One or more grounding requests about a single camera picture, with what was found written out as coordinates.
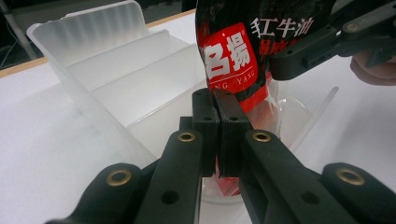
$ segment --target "white surface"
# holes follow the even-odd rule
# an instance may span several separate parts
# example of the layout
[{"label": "white surface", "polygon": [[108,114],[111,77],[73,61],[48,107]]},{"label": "white surface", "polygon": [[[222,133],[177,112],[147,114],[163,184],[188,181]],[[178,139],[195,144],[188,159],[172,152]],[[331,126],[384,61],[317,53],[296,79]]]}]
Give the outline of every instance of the white surface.
[{"label": "white surface", "polygon": [[[194,15],[152,30],[163,28],[195,42]],[[362,83],[350,72],[349,59],[334,58],[291,81],[290,92],[310,106],[334,86],[340,90],[297,148],[298,158],[318,172],[329,162],[349,162],[396,190],[396,87]],[[0,127],[0,223],[68,216],[99,171],[123,161],[47,64],[0,78]],[[202,203],[201,223],[248,221],[242,204]]]}]

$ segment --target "red label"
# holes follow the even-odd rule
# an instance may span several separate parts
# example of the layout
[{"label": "red label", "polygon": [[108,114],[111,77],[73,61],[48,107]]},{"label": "red label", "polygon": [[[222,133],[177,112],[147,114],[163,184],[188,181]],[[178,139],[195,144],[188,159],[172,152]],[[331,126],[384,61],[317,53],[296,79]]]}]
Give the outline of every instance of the red label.
[{"label": "red label", "polygon": [[223,89],[236,93],[256,81],[256,57],[242,22],[208,37],[203,52],[210,90]]}]

